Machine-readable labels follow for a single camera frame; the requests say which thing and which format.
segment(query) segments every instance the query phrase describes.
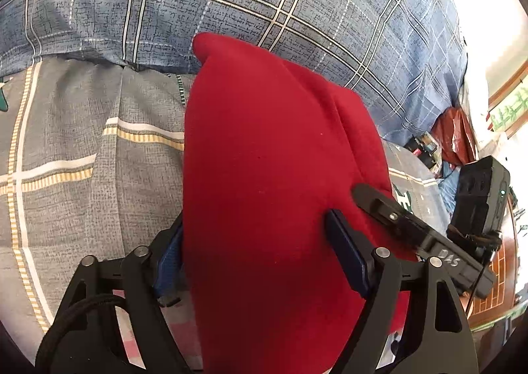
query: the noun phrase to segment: red cloth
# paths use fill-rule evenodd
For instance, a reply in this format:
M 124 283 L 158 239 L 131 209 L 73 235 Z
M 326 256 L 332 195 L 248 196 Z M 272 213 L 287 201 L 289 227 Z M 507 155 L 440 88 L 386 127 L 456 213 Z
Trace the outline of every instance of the red cloth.
M 413 259 L 350 197 L 359 182 L 391 196 L 380 138 L 358 95 L 308 69 L 209 33 L 194 52 L 184 262 L 205 373 L 322 374 L 363 307 L 325 240 L 325 211 Z

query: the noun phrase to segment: blue cloth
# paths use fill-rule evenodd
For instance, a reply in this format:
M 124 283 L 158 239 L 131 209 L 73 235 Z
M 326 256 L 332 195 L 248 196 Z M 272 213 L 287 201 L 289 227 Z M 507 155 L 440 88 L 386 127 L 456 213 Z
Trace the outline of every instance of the blue cloth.
M 201 31 L 355 90 L 399 145 L 453 104 L 467 62 L 453 0 L 2 0 L 0 76 L 55 54 L 197 73 Z
M 445 208 L 449 213 L 449 217 L 453 216 L 456 205 L 456 195 L 458 188 L 458 179 L 460 178 L 460 167 L 451 169 L 451 164 L 447 161 L 442 161 L 443 179 L 438 179 L 438 188 L 440 189 L 440 196 L 444 202 Z

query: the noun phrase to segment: blue plaid fabric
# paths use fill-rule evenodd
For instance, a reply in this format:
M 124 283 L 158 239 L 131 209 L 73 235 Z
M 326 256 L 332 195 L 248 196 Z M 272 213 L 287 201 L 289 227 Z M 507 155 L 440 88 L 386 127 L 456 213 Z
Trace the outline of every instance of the blue plaid fabric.
M 400 145 L 452 105 L 466 68 L 453 0 L 2 0 L 0 76 L 55 54 L 196 73 L 201 31 L 356 91 Z

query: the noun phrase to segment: red plastic bag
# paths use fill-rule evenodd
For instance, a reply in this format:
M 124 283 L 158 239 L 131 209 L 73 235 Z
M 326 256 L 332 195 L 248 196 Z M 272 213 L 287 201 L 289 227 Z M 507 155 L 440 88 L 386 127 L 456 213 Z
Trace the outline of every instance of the red plastic bag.
M 454 166 L 476 160 L 473 130 L 461 107 L 449 107 L 436 120 L 431 135 L 442 146 L 442 159 Z

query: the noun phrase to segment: gray plaid fabric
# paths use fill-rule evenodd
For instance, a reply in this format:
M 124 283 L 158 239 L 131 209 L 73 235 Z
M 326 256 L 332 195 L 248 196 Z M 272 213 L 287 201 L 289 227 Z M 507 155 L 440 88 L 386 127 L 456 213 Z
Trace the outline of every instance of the gray plaid fabric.
M 53 54 L 195 74 L 200 31 L 357 91 L 400 145 L 452 105 L 466 68 L 452 0 L 2 0 L 0 76 Z
M 45 58 L 4 86 L 0 320 L 30 359 L 83 256 L 122 257 L 180 213 L 193 78 Z M 395 198 L 444 231 L 431 173 L 403 148 L 384 147 Z M 173 333 L 183 331 L 176 341 L 186 340 L 193 352 L 185 356 L 199 368 L 192 308 L 174 310 L 166 319 Z M 120 325 L 133 344 L 126 321 Z

